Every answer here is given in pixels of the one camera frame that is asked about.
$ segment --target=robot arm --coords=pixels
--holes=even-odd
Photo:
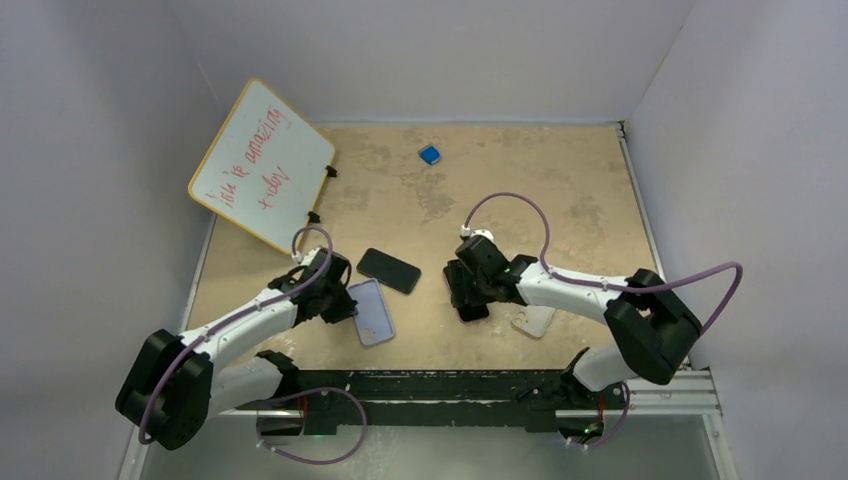
[[[461,298],[552,307],[606,325],[615,343],[581,351],[566,371],[592,392],[634,377],[668,384],[702,332],[697,317],[671,291],[637,295],[566,283],[552,278],[535,257],[518,255],[507,260],[485,230],[474,231],[456,250],[456,256],[469,281],[449,282],[452,293],[457,289],[476,290]],[[553,270],[602,285],[647,287],[664,283],[656,273],[642,269],[630,277]],[[466,306],[454,304],[457,308]]]
[[[351,267],[346,258],[333,253],[325,273],[310,280],[327,255],[325,248],[312,250],[253,300],[208,325],[180,336],[165,330],[150,335],[118,394],[117,410],[141,425],[145,408],[157,397],[157,384],[181,355],[155,398],[145,428],[169,450],[188,442],[207,417],[276,396],[294,370],[285,355],[260,352],[242,365],[228,365],[265,339],[310,318],[320,315],[327,323],[337,323],[353,315],[356,302],[341,281]],[[289,292],[294,295],[284,298]]]

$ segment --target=white enclosure wall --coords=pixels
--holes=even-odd
[[[224,117],[165,0],[0,6],[0,477],[115,478],[113,402],[178,325]]]
[[[313,120],[618,121],[694,0],[173,0],[222,104]]]
[[[746,267],[693,355],[745,479],[848,471],[846,25],[844,0],[698,0],[632,117],[668,275]],[[707,314],[729,280],[684,298]]]

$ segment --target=black smartphone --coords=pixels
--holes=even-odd
[[[470,273],[459,263],[459,260],[449,261],[448,265],[442,269],[442,273],[451,292],[451,306],[456,309],[463,323],[489,316],[487,299],[482,294],[476,293]]]
[[[421,278],[421,269],[403,260],[383,253],[375,248],[369,248],[356,265],[356,271],[376,279],[383,285],[394,288],[401,293],[411,293]]]

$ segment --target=whiteboard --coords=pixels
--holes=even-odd
[[[197,202],[284,253],[308,223],[333,145],[274,93],[251,79],[188,192]]]

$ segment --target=gray phone case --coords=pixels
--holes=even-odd
[[[395,336],[395,326],[383,299],[380,283],[371,278],[351,285],[347,291],[358,302],[353,321],[359,332],[359,341],[370,347],[391,340]]]

